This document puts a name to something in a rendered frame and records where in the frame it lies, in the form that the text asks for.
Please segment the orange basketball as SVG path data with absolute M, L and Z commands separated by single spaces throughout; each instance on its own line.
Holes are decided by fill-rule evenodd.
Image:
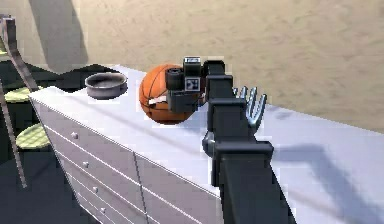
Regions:
M 169 109 L 152 109 L 148 101 L 152 98 L 167 96 L 165 72 L 170 68 L 182 68 L 187 76 L 199 76 L 201 78 L 201 89 L 199 102 L 202 98 L 204 84 L 202 82 L 202 66 L 200 62 L 187 63 L 182 66 L 175 64 L 158 65 L 148 71 L 139 86 L 139 103 L 144 113 L 159 124 L 174 125 L 186 121 L 193 113 L 173 113 Z

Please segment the green round disc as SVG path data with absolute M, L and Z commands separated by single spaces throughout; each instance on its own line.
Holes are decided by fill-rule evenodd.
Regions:
M 26 128 L 16 137 L 16 145 L 24 150 L 40 149 L 49 144 L 50 141 L 41 124 L 34 124 Z
M 27 87 L 18 88 L 5 94 L 8 103 L 22 103 L 29 100 L 30 91 Z

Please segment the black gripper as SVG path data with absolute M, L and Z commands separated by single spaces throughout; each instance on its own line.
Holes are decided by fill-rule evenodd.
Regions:
M 182 68 L 170 68 L 165 72 L 167 96 L 148 101 L 152 109 L 169 109 L 173 113 L 193 113 L 198 108 L 201 89 L 199 76 L 187 76 Z

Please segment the grey round bowl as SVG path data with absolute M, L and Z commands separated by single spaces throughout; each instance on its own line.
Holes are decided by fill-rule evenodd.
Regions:
M 127 77 L 121 73 L 97 73 L 85 79 L 86 92 L 97 100 L 119 97 L 128 89 Z

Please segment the grey pronged metal object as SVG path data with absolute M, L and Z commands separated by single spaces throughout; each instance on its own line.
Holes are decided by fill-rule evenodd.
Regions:
M 267 95 L 262 94 L 257 100 L 257 88 L 248 90 L 232 88 L 229 97 L 218 98 L 214 103 L 208 101 L 207 132 L 202 140 L 205 153 L 212 157 L 213 146 L 218 142 L 219 133 L 224 133 L 225 140 L 242 141 L 241 131 L 247 130 L 251 138 L 261 125 L 266 107 Z

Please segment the white chest of drawers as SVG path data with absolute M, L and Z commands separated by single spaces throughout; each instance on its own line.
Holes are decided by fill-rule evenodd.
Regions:
M 51 86 L 30 99 L 80 197 L 125 202 L 150 224 L 224 224 L 203 152 L 206 111 L 161 125 L 138 102 L 140 71 L 121 67 L 128 90 L 112 100 Z M 268 106 L 257 137 L 297 224 L 384 224 L 384 134 Z

